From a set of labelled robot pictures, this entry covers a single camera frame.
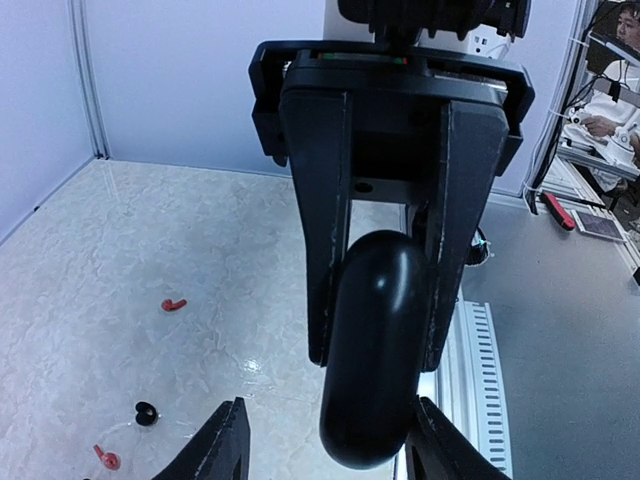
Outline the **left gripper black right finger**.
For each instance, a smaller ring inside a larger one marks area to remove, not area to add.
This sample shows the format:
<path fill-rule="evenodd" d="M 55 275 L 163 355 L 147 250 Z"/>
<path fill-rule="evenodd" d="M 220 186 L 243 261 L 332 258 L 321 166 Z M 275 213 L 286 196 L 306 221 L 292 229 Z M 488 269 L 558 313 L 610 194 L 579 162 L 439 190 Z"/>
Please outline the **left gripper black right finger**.
<path fill-rule="evenodd" d="M 421 480 L 507 480 L 427 397 L 413 401 L 405 442 L 407 476 Z"/>

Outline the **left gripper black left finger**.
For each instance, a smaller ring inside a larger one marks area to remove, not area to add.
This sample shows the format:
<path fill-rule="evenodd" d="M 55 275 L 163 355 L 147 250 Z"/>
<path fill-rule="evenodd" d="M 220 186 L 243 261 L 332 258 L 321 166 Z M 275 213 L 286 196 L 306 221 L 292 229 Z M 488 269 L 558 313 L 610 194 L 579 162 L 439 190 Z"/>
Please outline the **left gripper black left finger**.
<path fill-rule="evenodd" d="M 153 480 L 248 480 L 250 445 L 245 400 L 224 401 Z"/>

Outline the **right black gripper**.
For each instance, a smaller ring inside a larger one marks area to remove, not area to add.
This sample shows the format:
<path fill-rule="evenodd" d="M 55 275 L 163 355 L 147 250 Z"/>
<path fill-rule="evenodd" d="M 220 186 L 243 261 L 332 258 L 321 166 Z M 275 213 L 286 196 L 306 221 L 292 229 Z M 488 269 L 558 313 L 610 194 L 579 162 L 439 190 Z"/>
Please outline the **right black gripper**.
<path fill-rule="evenodd" d="M 429 194 L 422 370 L 435 370 L 495 173 L 522 141 L 535 97 L 528 73 L 449 51 L 297 40 L 261 43 L 249 77 L 263 151 L 292 172 L 311 362 L 328 362 L 351 198 L 411 204 Z"/>

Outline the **small black charging case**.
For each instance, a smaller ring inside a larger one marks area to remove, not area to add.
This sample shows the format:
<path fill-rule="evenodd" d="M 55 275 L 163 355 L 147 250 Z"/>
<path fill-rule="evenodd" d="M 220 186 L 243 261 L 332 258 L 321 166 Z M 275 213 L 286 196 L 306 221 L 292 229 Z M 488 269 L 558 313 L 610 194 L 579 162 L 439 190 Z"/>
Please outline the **small black charging case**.
<path fill-rule="evenodd" d="M 376 468 L 405 442 L 426 346 L 429 282 L 423 251 L 400 232 L 372 232 L 347 253 L 320 414 L 322 444 L 347 468 Z"/>

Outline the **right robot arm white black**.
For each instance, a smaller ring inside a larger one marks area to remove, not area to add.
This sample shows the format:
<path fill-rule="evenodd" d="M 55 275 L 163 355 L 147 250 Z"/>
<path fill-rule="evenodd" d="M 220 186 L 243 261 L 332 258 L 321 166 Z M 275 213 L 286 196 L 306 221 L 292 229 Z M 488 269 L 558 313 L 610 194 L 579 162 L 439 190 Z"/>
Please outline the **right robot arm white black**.
<path fill-rule="evenodd" d="M 329 360 L 353 200 L 405 207 L 428 260 L 422 367 L 440 361 L 464 263 L 496 177 L 523 141 L 535 98 L 526 69 L 423 47 L 479 26 L 523 37 L 526 1 L 341 1 L 371 39 L 261 43 L 252 119 L 265 155 L 289 167 L 306 247 L 310 360 Z"/>

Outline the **black round earbud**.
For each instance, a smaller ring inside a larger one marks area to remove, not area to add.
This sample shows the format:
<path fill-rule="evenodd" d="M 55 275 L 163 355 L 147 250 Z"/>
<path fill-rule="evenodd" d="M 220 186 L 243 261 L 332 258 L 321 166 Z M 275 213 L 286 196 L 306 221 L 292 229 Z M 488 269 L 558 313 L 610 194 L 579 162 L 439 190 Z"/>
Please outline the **black round earbud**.
<path fill-rule="evenodd" d="M 135 421 L 140 426 L 149 427 L 154 425 L 158 420 L 157 409 L 148 402 L 137 402 L 135 405 L 135 411 Z"/>

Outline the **red earbud centre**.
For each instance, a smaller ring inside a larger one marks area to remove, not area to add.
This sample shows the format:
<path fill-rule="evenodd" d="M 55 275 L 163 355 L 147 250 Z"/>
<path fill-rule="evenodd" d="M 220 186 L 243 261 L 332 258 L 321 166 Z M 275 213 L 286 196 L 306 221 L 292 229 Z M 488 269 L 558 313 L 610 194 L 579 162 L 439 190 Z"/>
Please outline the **red earbud centre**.
<path fill-rule="evenodd" d="M 107 470 L 118 471 L 121 468 L 121 459 L 116 453 L 104 451 L 98 444 L 93 445 L 93 450 Z"/>

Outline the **red earbud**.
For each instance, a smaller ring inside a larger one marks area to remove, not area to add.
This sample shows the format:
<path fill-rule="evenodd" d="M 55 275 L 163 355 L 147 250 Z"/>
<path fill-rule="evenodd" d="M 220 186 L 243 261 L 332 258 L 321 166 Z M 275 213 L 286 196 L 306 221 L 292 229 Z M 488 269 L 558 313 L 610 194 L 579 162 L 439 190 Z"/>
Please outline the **red earbud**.
<path fill-rule="evenodd" d="M 118 471 L 121 468 L 121 459 L 116 453 L 104 451 L 98 444 L 93 445 L 93 450 L 107 470 Z"/>
<path fill-rule="evenodd" d="M 173 301 L 168 298 L 161 302 L 160 308 L 167 313 L 176 312 L 187 305 L 186 299 L 181 299 L 177 301 Z"/>

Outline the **red earbud right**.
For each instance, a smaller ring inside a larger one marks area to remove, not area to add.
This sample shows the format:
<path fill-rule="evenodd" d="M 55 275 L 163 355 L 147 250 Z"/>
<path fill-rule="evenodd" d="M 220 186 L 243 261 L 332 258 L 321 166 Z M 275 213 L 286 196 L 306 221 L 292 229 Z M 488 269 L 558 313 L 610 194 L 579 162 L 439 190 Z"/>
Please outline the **red earbud right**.
<path fill-rule="evenodd" d="M 168 298 L 161 302 L 160 308 L 167 313 L 176 312 L 187 305 L 186 299 L 181 299 L 177 301 L 173 301 Z"/>

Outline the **person in white shirt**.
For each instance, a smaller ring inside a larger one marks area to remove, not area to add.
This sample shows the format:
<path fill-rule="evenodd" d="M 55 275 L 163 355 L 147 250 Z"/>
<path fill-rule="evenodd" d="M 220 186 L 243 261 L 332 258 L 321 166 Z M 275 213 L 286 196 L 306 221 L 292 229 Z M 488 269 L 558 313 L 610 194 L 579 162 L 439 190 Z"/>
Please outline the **person in white shirt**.
<path fill-rule="evenodd" d="M 639 3 L 621 5 L 615 40 L 639 54 Z M 639 94 L 639 66 L 619 59 L 611 62 L 603 72 L 611 87 L 621 87 L 621 93 L 594 89 L 582 107 L 574 110 L 573 118 L 565 125 L 563 135 L 567 143 L 589 146 L 608 165 L 634 165 L 639 169 L 639 106 L 622 98 L 622 93 Z M 626 178 L 616 173 L 578 165 L 579 171 L 599 195 L 615 198 L 628 188 Z"/>

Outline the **aluminium front rail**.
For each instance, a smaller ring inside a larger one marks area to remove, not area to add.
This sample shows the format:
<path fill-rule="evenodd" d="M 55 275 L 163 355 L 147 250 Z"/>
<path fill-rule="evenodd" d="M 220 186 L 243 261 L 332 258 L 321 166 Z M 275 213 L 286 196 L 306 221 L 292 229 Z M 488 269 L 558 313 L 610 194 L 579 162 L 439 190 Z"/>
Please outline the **aluminium front rail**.
<path fill-rule="evenodd" d="M 489 463 L 513 476 L 506 394 L 489 304 L 457 299 L 436 371 L 436 404 Z"/>

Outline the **red handled tool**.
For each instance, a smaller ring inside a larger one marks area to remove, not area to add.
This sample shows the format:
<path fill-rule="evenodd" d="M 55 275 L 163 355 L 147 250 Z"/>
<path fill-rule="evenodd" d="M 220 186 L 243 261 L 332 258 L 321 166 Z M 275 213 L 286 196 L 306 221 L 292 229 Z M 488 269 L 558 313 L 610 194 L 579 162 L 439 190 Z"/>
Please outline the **red handled tool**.
<path fill-rule="evenodd" d="M 576 228 L 576 222 L 573 217 L 564 209 L 555 195 L 543 191 L 539 195 L 539 198 L 562 229 L 565 231 L 573 231 Z"/>

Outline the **right aluminium corner post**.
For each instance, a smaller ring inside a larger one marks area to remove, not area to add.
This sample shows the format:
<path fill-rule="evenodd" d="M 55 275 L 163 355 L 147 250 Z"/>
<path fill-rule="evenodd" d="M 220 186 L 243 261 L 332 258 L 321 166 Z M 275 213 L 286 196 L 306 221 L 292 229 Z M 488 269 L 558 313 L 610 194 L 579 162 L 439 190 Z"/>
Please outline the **right aluminium corner post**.
<path fill-rule="evenodd" d="M 559 79 L 551 96 L 542 132 L 531 154 L 529 170 L 523 181 L 522 197 L 533 215 L 538 214 L 537 197 L 554 159 L 556 145 L 564 124 L 563 114 L 584 73 L 584 54 L 588 46 L 586 37 L 600 5 L 601 1 L 578 1 L 570 30 L 565 35 L 565 53 Z"/>

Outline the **aluminium corner post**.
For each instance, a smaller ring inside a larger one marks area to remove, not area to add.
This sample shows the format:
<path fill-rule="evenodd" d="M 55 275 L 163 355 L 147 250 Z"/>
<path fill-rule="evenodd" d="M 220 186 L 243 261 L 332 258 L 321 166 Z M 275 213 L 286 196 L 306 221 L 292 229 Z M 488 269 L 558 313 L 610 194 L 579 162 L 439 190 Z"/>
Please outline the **aluminium corner post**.
<path fill-rule="evenodd" d="M 554 159 L 556 145 L 564 124 L 563 114 L 584 73 L 584 54 L 588 46 L 586 37 L 600 5 L 601 1 L 578 1 L 570 30 L 565 35 L 565 53 L 559 79 L 551 96 L 542 132 L 531 154 L 529 170 L 523 181 L 522 197 L 533 215 L 538 214 L 537 197 Z"/>
<path fill-rule="evenodd" d="M 91 58 L 86 2 L 69 0 L 67 4 L 70 12 L 74 58 L 93 154 L 98 159 L 109 159 L 111 152 Z"/>

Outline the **left aluminium corner post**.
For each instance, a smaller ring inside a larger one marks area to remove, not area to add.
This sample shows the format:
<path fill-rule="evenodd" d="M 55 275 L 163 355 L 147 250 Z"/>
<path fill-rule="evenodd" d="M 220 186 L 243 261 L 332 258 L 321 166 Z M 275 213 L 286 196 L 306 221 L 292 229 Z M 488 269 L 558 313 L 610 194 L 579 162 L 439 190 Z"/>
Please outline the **left aluminium corner post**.
<path fill-rule="evenodd" d="M 93 154 L 98 159 L 109 159 L 111 152 L 91 58 L 86 2 L 69 0 L 67 4 L 70 12 L 74 58 Z"/>

